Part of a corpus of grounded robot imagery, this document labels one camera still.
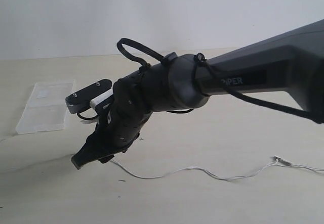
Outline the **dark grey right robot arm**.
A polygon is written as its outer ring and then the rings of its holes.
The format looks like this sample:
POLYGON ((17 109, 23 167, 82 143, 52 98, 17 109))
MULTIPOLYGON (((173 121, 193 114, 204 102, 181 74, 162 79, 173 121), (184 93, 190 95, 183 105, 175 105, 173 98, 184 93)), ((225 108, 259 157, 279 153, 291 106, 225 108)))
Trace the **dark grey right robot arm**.
POLYGON ((154 112, 185 114, 213 95, 323 123, 323 21, 206 59, 203 54, 161 55, 128 38, 117 49, 139 63, 116 82, 101 80, 69 95, 72 114, 96 112, 95 130, 72 156, 80 169, 125 152, 154 112))

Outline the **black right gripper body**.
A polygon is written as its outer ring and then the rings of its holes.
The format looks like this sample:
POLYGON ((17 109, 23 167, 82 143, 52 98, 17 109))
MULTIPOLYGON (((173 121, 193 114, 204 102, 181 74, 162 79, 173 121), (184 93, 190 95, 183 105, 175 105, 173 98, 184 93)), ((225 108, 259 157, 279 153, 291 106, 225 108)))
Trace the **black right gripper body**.
POLYGON ((140 76, 127 76, 113 86, 114 102, 96 131, 96 148, 106 154, 124 152, 139 137, 152 111, 144 102, 140 76))

